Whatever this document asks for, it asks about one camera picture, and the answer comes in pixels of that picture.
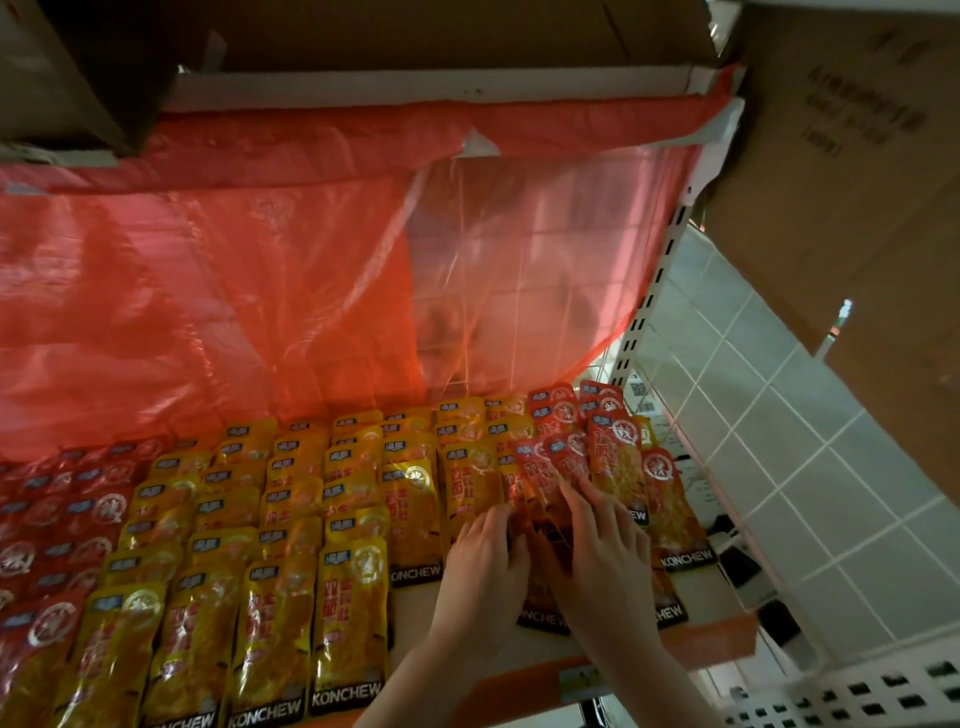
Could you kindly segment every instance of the red plastic sheet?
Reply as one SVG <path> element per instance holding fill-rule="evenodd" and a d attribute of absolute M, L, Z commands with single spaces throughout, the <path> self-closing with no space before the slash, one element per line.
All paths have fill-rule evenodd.
<path fill-rule="evenodd" d="M 2 167 L 0 453 L 570 376 L 699 153 L 637 146 L 727 101 L 198 114 L 118 168 Z"/>

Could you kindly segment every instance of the white tile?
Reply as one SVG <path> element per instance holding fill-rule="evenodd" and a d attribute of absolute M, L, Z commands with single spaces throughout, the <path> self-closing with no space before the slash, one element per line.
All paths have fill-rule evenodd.
<path fill-rule="evenodd" d="M 691 298 L 695 308 L 718 330 L 726 332 L 753 289 L 720 254 L 707 264 Z"/>
<path fill-rule="evenodd" d="M 730 432 L 730 426 L 704 397 L 694 389 L 677 416 L 677 425 L 684 431 L 693 448 L 707 458 Z"/>
<path fill-rule="evenodd" d="M 673 261 L 667 271 L 667 279 L 672 280 L 684 295 L 690 298 L 710 256 L 713 255 L 713 247 L 703 235 L 687 227 L 680 239 L 674 243 L 674 250 L 670 254 Z"/>
<path fill-rule="evenodd" d="M 760 551 L 784 582 L 799 581 L 829 561 L 829 554 L 817 543 L 783 496 L 770 498 L 747 519 Z"/>
<path fill-rule="evenodd" d="M 747 411 L 736 433 L 777 484 L 786 480 L 822 445 L 813 430 L 769 388 Z"/>
<path fill-rule="evenodd" d="M 836 567 L 807 579 L 792 593 L 839 659 L 850 659 L 892 641 Z"/>
<path fill-rule="evenodd" d="M 960 585 L 898 528 L 840 562 L 898 639 L 960 620 Z"/>
<path fill-rule="evenodd" d="M 660 302 L 654 306 L 654 330 L 690 375 L 700 376 L 720 335 L 669 281 L 661 287 Z"/>
<path fill-rule="evenodd" d="M 770 384 L 825 440 L 862 409 L 840 377 L 803 347 L 790 354 Z"/>
<path fill-rule="evenodd" d="M 666 358 L 670 356 L 663 339 L 653 327 L 647 326 L 636 343 L 636 364 L 648 377 L 653 378 Z"/>
<path fill-rule="evenodd" d="M 834 556 L 894 522 L 883 503 L 829 449 L 804 465 L 782 492 Z"/>
<path fill-rule="evenodd" d="M 660 364 L 657 369 L 657 375 L 651 380 L 663 404 L 671 412 L 680 410 L 686 396 L 693 389 L 693 379 L 689 377 L 676 357 L 671 355 L 669 359 Z"/>
<path fill-rule="evenodd" d="M 763 379 L 724 342 L 700 376 L 699 386 L 723 418 L 733 425 L 763 389 Z"/>
<path fill-rule="evenodd" d="M 764 379 L 773 376 L 797 346 L 797 337 L 756 293 L 736 317 L 727 340 Z"/>
<path fill-rule="evenodd" d="M 908 521 L 907 526 L 960 579 L 960 509 L 944 500 Z"/>
<path fill-rule="evenodd" d="M 774 484 L 734 434 L 710 457 L 714 482 L 741 516 L 746 516 L 774 491 Z"/>
<path fill-rule="evenodd" d="M 840 433 L 832 447 L 898 516 L 940 495 L 937 486 L 867 412 Z"/>

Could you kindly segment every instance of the cardboard box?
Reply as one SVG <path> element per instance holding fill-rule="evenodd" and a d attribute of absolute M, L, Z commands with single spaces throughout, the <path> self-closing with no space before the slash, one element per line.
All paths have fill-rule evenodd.
<path fill-rule="evenodd" d="M 739 149 L 706 232 L 954 501 L 960 17 L 749 7 Z"/>

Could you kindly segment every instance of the cardboard flap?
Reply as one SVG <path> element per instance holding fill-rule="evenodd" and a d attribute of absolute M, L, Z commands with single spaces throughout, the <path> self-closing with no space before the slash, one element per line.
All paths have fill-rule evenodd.
<path fill-rule="evenodd" d="M 954 499 L 960 18 L 749 8 L 741 149 L 707 232 Z"/>
<path fill-rule="evenodd" d="M 161 5 L 180 62 L 197 69 L 211 33 L 225 71 L 716 64 L 703 0 Z"/>

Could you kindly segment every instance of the hand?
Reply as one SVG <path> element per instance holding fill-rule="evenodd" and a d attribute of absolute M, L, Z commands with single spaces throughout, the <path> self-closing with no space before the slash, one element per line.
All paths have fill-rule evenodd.
<path fill-rule="evenodd" d="M 460 531 L 446 559 L 428 641 L 480 669 L 496 656 L 523 608 L 530 577 L 525 535 L 507 548 L 514 509 L 497 505 Z"/>
<path fill-rule="evenodd" d="M 650 540 L 613 497 L 562 482 L 573 520 L 572 573 L 542 534 L 531 541 L 537 566 L 577 642 L 611 680 L 638 657 L 660 653 Z"/>

